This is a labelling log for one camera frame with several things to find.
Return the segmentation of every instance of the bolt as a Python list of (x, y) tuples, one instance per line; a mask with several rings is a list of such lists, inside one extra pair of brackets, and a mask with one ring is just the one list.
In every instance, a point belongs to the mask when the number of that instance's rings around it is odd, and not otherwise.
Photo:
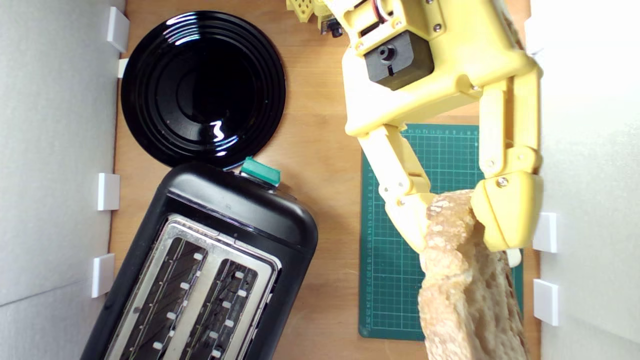
[(378, 54), (383, 63), (390, 63), (396, 57), (396, 49), (393, 45), (383, 45), (378, 48)]
[(509, 184), (509, 180), (506, 177), (499, 177), (497, 183), (499, 188), (503, 188)]

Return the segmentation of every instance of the wire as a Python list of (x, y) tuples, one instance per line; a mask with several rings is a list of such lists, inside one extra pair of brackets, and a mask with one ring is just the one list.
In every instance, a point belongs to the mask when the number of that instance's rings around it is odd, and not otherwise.
[(387, 12), (382, 8), (382, 0), (374, 0), (374, 4), (376, 7), (376, 14), (379, 15), (378, 19), (382, 16), (385, 22), (391, 21), (391, 16), (389, 16), (389, 14), (387, 14)]

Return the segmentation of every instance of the red wire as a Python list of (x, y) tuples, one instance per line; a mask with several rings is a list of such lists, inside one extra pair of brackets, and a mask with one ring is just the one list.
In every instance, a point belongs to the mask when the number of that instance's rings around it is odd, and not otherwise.
[(376, 5), (376, 0), (371, 0), (371, 6), (373, 7), (373, 13), (376, 14), (376, 18), (378, 18), (378, 22), (387, 21), (382, 17), (382, 14), (380, 14), (380, 9), (378, 8), (378, 5)]

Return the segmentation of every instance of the white plastic tab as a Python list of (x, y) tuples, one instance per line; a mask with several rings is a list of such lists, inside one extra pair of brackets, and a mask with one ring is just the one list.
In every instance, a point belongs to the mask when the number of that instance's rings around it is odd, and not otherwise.
[(538, 17), (530, 17), (524, 22), (524, 32), (526, 36), (527, 54), (535, 57), (536, 54), (545, 48), (545, 27), (540, 24)]
[(520, 249), (507, 249), (506, 253), (510, 268), (514, 268), (522, 262), (522, 253), (520, 252)]
[(127, 67), (127, 63), (129, 62), (129, 58), (120, 59), (118, 61), (118, 79), (122, 79), (124, 76), (124, 69)]
[(533, 280), (533, 316), (549, 325), (558, 326), (558, 285)]
[(120, 175), (100, 173), (98, 176), (98, 210), (120, 208)]
[(107, 41), (121, 53), (127, 51), (129, 44), (129, 19), (115, 6), (109, 9)]
[(556, 214), (540, 213), (536, 233), (533, 236), (533, 248), (544, 252), (558, 252), (556, 229)]
[(114, 254), (106, 254), (93, 259), (91, 297), (96, 298), (111, 289), (113, 272), (115, 271), (115, 259)]

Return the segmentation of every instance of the black plate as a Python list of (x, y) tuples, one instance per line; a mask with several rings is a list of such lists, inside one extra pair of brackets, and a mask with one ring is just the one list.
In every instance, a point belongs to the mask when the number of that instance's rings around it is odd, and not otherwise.
[(184, 13), (136, 46), (121, 102), (136, 141), (158, 161), (228, 169), (260, 151), (278, 127), (284, 70), (253, 24), (221, 12)]

